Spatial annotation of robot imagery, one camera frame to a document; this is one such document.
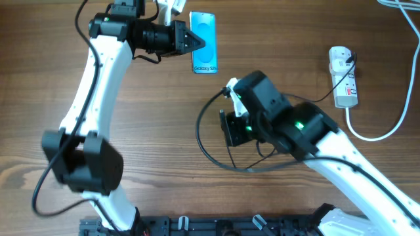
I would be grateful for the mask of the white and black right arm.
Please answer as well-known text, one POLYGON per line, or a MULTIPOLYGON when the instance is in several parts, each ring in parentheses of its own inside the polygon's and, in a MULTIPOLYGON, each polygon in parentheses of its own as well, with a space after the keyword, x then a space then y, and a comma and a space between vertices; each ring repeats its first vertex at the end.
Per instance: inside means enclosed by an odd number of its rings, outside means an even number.
POLYGON ((318 106, 291 105, 261 71, 232 78, 222 94, 234 105, 232 113, 220 115, 228 146, 268 142, 324 176, 364 214, 324 205, 312 217, 319 234, 419 234, 419 203, 376 169, 318 106))

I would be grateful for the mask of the smartphone with cyan screen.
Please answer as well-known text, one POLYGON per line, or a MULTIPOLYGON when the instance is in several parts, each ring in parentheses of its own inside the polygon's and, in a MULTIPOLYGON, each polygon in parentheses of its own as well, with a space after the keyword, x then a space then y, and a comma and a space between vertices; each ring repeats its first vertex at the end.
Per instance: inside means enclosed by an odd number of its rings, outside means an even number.
POLYGON ((213 13, 191 11, 190 29, 200 37, 205 45, 192 52, 192 71, 194 73, 217 73, 217 33, 216 17, 213 13))

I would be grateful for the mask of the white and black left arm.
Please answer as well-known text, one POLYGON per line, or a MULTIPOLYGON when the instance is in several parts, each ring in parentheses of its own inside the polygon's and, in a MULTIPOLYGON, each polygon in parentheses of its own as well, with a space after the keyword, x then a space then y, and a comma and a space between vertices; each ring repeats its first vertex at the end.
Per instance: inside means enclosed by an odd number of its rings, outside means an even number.
POLYGON ((47 170, 57 181, 90 202, 99 219, 80 233, 148 235, 121 186, 123 157, 109 142, 110 123, 122 79, 142 49, 143 60, 179 56, 204 47, 202 38, 177 16, 184 1, 157 1, 156 13, 145 17, 144 1, 115 1, 94 16, 83 40, 89 57, 71 108, 59 129, 41 141, 47 170))

